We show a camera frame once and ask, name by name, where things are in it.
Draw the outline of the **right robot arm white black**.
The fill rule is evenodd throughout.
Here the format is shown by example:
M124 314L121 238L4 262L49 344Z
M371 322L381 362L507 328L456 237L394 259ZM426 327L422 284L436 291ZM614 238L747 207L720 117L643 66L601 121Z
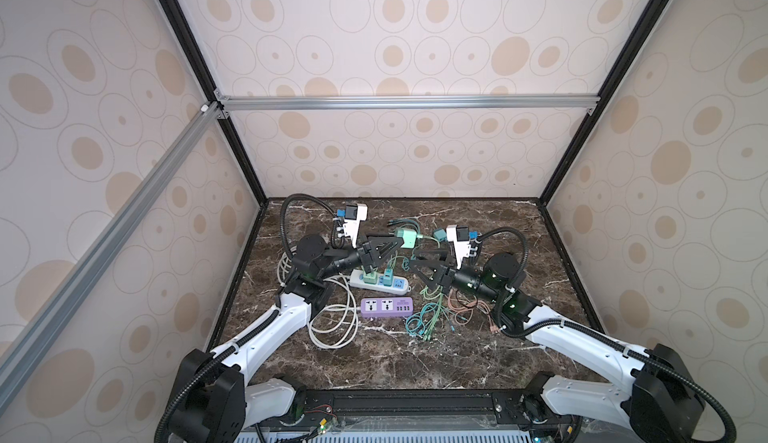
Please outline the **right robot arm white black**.
M530 250L522 232L501 227L478 234L451 226L446 238L446 248L416 251L410 272L432 290L490 303L491 318L504 336L555 350L603 379L547 376L533 390L533 409L622 426L644 442L692 442L705 409L711 408L723 424L721 441L736 441L731 415L693 380L675 350L612 338L525 294L520 286Z

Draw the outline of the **light green charger plug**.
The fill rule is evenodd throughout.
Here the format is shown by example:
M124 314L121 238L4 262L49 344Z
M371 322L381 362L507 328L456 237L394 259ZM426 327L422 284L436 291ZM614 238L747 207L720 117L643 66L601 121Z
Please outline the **light green charger plug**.
M360 279L364 284L377 285L379 282L379 273L377 271L372 271L370 273L363 272Z

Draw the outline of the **darker green charger plug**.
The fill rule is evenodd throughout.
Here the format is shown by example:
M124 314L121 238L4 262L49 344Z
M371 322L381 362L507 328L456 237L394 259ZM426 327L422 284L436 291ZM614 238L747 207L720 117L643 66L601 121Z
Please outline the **darker green charger plug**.
M414 249L418 235L417 230L409 228L401 228L397 231L397 236L402 239L402 248L404 249Z

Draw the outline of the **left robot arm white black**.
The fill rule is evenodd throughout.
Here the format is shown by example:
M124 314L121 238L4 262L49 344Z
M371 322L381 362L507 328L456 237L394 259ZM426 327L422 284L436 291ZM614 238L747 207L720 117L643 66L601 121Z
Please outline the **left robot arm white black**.
M185 442L232 442L247 427L288 413L297 390L282 379L252 384L262 364L288 338L308 326L333 294L333 278L355 269L371 273L386 265L404 244L395 234L360 238L366 206L331 213L330 238L319 234L291 244L287 214L307 194L286 197L279 214L279 235L290 262L285 284L273 305L229 341L209 352L193 350L180 363L171 395L155 430L157 442L176 435Z

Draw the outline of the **white blue power strip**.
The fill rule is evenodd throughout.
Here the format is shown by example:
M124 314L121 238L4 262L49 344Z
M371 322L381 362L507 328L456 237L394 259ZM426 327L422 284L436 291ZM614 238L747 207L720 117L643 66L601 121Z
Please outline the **white blue power strip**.
M368 285L364 284L360 276L363 273L363 270L355 269L352 271L350 277L349 277L349 286L352 288L358 288L358 289L364 289L367 291L376 291L386 294L391 294L395 296L404 296L407 293L410 292L410 285L408 283L408 280L406 278L396 276L394 274L394 282L391 287L384 286L381 282L381 276L384 272L378 272L379 273L379 282L377 285Z

